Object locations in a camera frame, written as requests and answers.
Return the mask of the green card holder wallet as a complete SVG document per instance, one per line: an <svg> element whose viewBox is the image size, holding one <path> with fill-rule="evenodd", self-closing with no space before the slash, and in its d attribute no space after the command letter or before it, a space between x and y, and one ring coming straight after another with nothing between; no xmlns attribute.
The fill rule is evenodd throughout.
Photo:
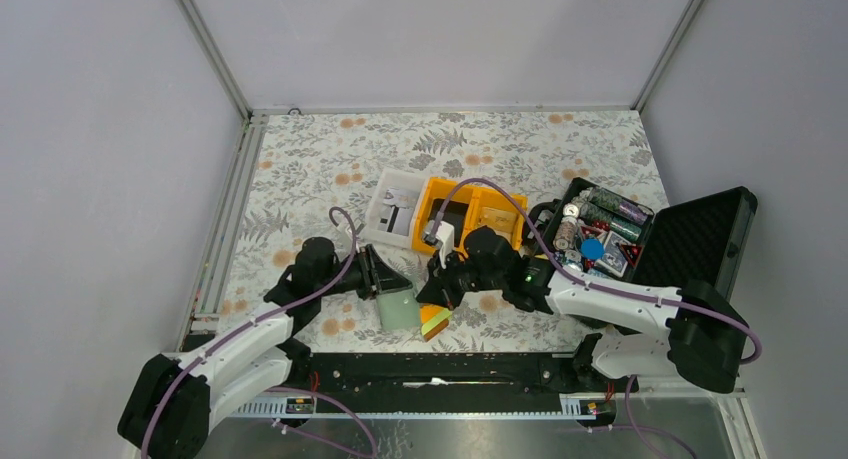
<svg viewBox="0 0 848 459"><path fill-rule="evenodd" d="M420 306L413 288L380 294L376 304L380 324L385 331L417 329L421 326Z"/></svg>

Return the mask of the yellow plastic divided bin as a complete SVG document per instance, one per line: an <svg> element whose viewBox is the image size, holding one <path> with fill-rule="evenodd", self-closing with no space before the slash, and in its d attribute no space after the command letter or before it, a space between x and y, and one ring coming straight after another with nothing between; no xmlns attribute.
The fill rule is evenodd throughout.
<svg viewBox="0 0 848 459"><path fill-rule="evenodd" d="M420 210L416 216L414 225L414 236L411 249L431 254L435 251L433 246L427 245L423 237L430 231L430 222L435 219L436 214L444 203L444 199L457 185L455 181L430 177L424 191ZM519 210L528 211L528 199L526 196L512 194L511 197L517 203L514 206L501 193L485 185L463 186L447 203L442 223L450 224L454 228L454 248L465 251L463 241L465 237L479 227L478 216L482 207L493 207L500 210L514 211L519 219L511 236L495 232L496 235L506 239L514 250L519 250L523 237L523 226L525 220Z"/></svg>

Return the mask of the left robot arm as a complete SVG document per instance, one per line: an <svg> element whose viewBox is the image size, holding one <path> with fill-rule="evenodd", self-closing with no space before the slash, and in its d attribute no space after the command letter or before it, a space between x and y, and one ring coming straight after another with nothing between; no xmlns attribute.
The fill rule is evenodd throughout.
<svg viewBox="0 0 848 459"><path fill-rule="evenodd" d="M294 336L323 297L375 299L412 288L372 245L339 258L331 240L310 238L245 320L192 351L144 364L117 433L146 458L193 458L224 418L262 392L319 385L311 349Z"/></svg>

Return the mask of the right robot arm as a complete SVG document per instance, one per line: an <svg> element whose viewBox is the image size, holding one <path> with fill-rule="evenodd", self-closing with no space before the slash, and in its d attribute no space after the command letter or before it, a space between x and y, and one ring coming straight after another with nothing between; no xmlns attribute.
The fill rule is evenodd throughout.
<svg viewBox="0 0 848 459"><path fill-rule="evenodd" d="M627 334L601 334L579 346L586 356L573 365L575 381L597 391L611 379L678 376L701 389L727 394L736 387L747 322L712 286L691 281L682 288L605 279L561 265L547 254L522 255L488 227L468 234L461 252L451 237L437 240L428 279L417 294L422 305L459 307L471 292L498 291L514 308L585 317L620 326Z"/></svg>

